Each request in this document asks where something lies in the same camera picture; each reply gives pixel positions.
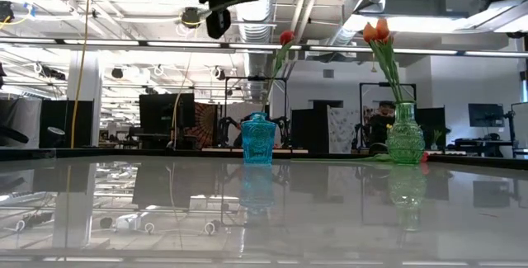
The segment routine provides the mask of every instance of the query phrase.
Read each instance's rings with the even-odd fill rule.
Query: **glass vase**
[[[414,102],[396,103],[396,119],[387,130],[389,155],[397,164],[418,164],[425,148],[422,129],[414,119]]]
[[[271,164],[276,124],[266,120],[265,112],[253,112],[242,123],[244,163]]]

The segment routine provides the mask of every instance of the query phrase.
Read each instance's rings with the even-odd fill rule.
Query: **green glass vase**
[[[418,164],[425,141],[422,129],[414,119],[414,102],[397,102],[396,119],[387,130],[389,155],[397,164]]]

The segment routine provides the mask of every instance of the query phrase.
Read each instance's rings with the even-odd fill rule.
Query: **reflective table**
[[[0,164],[2,268],[528,266],[523,171],[136,156]]]

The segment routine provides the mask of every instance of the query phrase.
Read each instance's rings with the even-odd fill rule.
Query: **yellow cable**
[[[79,101],[79,94],[81,91],[81,82],[83,81],[83,70],[84,70],[84,57],[86,54],[86,46],[88,42],[88,12],[90,11],[90,0],[86,1],[86,13],[84,19],[84,44],[82,45],[82,56],[81,56],[81,68],[79,69],[79,78],[77,80],[77,91],[75,93],[75,102],[73,103],[73,116],[72,116],[72,139],[70,142],[70,148],[74,147],[75,144],[75,121],[77,120],[77,108]],[[72,167],[68,166],[68,175],[66,180],[66,230],[64,232],[64,247],[68,247],[68,221],[69,221],[69,192],[71,187],[72,179]]]
[[[0,24],[0,30],[1,30],[1,29],[7,24],[7,22],[9,21],[10,18],[11,18],[10,16],[7,16],[7,17],[3,20],[2,24]]]
[[[14,26],[14,25],[18,25],[18,24],[21,24],[21,23],[23,23],[24,21],[26,21],[27,18],[28,18],[28,16],[25,16],[23,19],[21,19],[21,20],[19,20],[19,21],[15,21],[15,22],[12,22],[12,23],[5,23],[5,24],[3,24],[3,25],[4,25],[4,26]]]
[[[195,39],[196,37],[198,36],[198,28],[195,29]],[[176,137],[177,137],[177,127],[176,127],[176,115],[177,115],[177,106],[178,106],[178,102],[180,101],[180,95],[182,94],[182,89],[183,89],[183,86],[185,85],[185,81],[187,80],[187,74],[189,73],[189,68],[191,67],[191,59],[192,59],[192,52],[189,54],[189,60],[187,61],[187,67],[185,69],[185,74],[183,75],[183,81],[181,82],[181,86],[180,86],[180,89],[178,90],[178,95],[176,96],[176,100],[174,101],[174,110],[172,111],[172,133],[171,133],[171,136],[173,136],[172,138],[172,145],[174,146],[176,142]]]

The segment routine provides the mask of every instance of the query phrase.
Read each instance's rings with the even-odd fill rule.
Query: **cable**
[[[195,30],[195,39],[196,37],[198,36],[198,30]],[[185,69],[185,73],[183,75],[183,81],[181,81],[181,86],[180,86],[180,89],[178,90],[178,94],[176,96],[176,100],[174,101],[174,110],[172,112],[172,130],[173,130],[173,133],[172,135],[174,136],[174,138],[172,139],[172,146],[175,147],[176,146],[176,138],[177,138],[177,127],[176,127],[176,116],[177,116],[177,106],[178,106],[178,102],[180,101],[180,96],[182,94],[182,90],[183,90],[183,87],[185,85],[185,81],[187,80],[187,74],[189,73],[189,67],[191,66],[191,59],[192,59],[192,54],[193,53],[189,53],[189,60],[187,61],[187,67]]]
[[[10,17],[10,16],[7,16],[7,17],[3,20],[2,24],[0,24],[0,30],[1,30],[1,29],[7,24],[7,22],[9,21],[9,19],[11,19],[11,17]]]
[[[90,11],[90,0],[86,1],[86,12]],[[77,91],[75,92],[75,102],[73,103],[73,114],[72,114],[72,140],[70,142],[70,148],[74,147],[75,144],[75,122],[77,120],[77,108],[79,103],[79,95],[81,91],[81,82],[83,81],[83,70],[84,70],[84,58],[86,56],[86,46],[88,42],[88,13],[85,14],[84,19],[84,43],[82,45],[82,56],[81,56],[81,68],[79,69],[79,79],[77,81]],[[66,229],[64,232],[64,247],[68,248],[68,229],[69,229],[69,192],[72,180],[72,167],[68,166],[68,175],[66,180]]]

